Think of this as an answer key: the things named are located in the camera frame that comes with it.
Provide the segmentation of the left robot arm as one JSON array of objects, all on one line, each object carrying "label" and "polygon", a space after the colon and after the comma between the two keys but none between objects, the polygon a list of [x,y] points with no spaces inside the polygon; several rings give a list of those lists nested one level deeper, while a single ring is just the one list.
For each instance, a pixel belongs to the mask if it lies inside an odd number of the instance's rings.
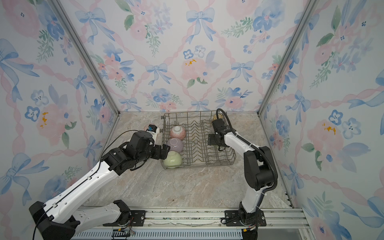
[{"label": "left robot arm", "polygon": [[133,131],[128,142],[108,152],[101,160],[71,187],[46,202],[35,202],[29,208],[35,222],[34,233],[44,240],[70,240],[85,230],[106,225],[125,228],[135,219],[128,205],[115,200],[104,207],[80,210],[80,206],[107,183],[126,171],[135,171],[149,159],[164,160],[170,147],[157,145],[160,130],[148,125],[146,130]]}]

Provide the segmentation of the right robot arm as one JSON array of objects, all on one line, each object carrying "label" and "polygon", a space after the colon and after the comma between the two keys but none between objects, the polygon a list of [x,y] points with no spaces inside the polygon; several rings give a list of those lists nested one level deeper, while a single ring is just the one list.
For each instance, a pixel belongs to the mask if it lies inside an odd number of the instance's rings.
[{"label": "right robot arm", "polygon": [[239,205],[239,216],[235,218],[244,226],[254,226],[267,192],[274,190],[278,183],[276,166],[268,156],[268,147],[252,144],[222,118],[212,121],[214,133],[208,137],[209,145],[231,148],[243,157],[244,176],[248,188]]}]

